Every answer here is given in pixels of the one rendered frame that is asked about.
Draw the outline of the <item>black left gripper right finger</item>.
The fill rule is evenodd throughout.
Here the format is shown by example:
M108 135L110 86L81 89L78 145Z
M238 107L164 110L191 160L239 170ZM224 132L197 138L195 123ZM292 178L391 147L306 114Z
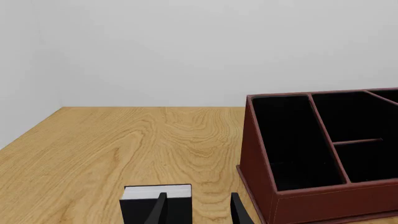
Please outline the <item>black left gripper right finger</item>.
M233 224L254 224L237 192L231 193L230 210Z

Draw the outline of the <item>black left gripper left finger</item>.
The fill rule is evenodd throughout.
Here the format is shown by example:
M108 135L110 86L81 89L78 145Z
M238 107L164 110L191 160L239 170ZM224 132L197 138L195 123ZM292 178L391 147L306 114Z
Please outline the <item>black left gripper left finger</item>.
M167 221L167 194L162 192L144 224L165 224Z

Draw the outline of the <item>red-brown desk caddy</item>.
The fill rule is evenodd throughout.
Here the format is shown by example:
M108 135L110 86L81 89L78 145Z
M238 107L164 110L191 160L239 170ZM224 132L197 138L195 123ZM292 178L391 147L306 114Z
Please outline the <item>red-brown desk caddy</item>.
M398 216L398 87L247 96L237 170L265 224Z

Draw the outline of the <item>black book with white pages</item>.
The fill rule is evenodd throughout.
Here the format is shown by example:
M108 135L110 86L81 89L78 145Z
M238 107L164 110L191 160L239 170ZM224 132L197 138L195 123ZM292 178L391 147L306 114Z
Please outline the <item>black book with white pages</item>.
M192 224L191 184L125 186L119 200L124 224L144 224L162 192L167 194L165 224Z

